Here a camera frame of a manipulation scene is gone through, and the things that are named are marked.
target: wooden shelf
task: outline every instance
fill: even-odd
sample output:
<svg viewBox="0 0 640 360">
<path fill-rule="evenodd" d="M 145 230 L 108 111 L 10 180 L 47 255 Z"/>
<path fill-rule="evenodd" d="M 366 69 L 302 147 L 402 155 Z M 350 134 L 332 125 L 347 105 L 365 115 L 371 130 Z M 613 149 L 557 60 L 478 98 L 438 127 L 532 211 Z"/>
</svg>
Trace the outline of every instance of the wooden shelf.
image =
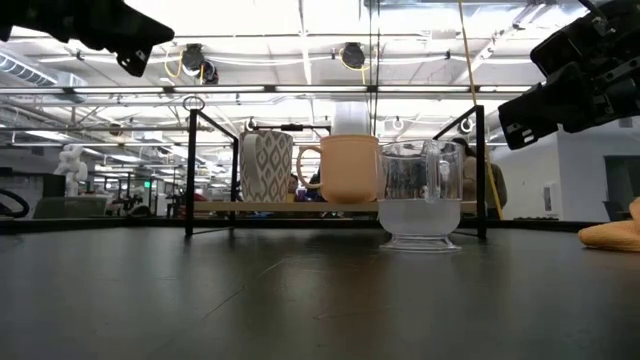
<svg viewBox="0 0 640 360">
<path fill-rule="evenodd" d="M 378 212 L 378 203 L 331 204 L 316 202 L 299 203 L 250 203 L 208 201 L 194 203 L 194 210 L 203 211 L 262 211 L 262 212 Z M 475 213 L 475 201 L 463 201 L 462 212 Z"/>
</svg>

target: glass pitcher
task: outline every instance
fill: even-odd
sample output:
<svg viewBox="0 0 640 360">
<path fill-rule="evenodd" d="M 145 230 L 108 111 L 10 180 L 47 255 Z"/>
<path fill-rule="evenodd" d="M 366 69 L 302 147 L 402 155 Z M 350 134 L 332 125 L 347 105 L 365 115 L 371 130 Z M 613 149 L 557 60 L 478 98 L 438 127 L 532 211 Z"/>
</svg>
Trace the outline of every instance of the glass pitcher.
<svg viewBox="0 0 640 360">
<path fill-rule="evenodd" d="M 380 147 L 378 214 L 393 237 L 384 248 L 448 252 L 460 223 L 461 145 L 449 141 L 395 142 Z"/>
</svg>

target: white wall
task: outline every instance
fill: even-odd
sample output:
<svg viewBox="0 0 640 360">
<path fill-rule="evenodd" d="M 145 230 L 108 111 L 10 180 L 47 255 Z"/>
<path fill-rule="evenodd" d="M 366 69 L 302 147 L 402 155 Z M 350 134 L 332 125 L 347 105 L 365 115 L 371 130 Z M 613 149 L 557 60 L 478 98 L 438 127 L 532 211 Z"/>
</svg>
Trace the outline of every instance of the white wall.
<svg viewBox="0 0 640 360">
<path fill-rule="evenodd" d="M 640 136 L 612 123 L 578 134 L 559 133 L 563 220 L 609 221 L 602 204 L 607 200 L 607 155 L 640 155 Z"/>
<path fill-rule="evenodd" d="M 507 185 L 508 201 L 504 207 L 505 220 L 517 217 L 549 217 L 545 211 L 543 188 L 555 183 L 561 193 L 558 141 L 555 134 L 540 139 L 524 149 L 511 151 L 500 147 L 492 153 L 492 160 L 502 169 Z M 558 194 L 557 216 L 562 219 L 562 198 Z"/>
</svg>

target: orange sponge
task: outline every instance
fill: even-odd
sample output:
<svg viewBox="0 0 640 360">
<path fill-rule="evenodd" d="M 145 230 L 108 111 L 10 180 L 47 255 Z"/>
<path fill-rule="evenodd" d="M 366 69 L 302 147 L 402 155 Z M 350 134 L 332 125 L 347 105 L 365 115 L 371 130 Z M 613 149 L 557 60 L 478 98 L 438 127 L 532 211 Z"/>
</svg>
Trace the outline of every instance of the orange sponge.
<svg viewBox="0 0 640 360">
<path fill-rule="evenodd" d="M 640 252 L 640 198 L 629 210 L 633 220 L 612 222 L 580 230 L 578 237 L 588 247 Z"/>
</svg>

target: desk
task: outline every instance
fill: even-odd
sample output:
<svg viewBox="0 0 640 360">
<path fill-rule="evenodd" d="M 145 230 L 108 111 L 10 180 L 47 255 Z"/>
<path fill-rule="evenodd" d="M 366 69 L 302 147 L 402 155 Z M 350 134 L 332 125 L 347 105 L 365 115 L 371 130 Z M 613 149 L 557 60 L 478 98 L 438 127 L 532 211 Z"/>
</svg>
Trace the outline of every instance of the desk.
<svg viewBox="0 0 640 360">
<path fill-rule="evenodd" d="M 182 229 L 0 236 L 0 358 L 638 359 L 640 257 L 575 234 Z"/>
</svg>

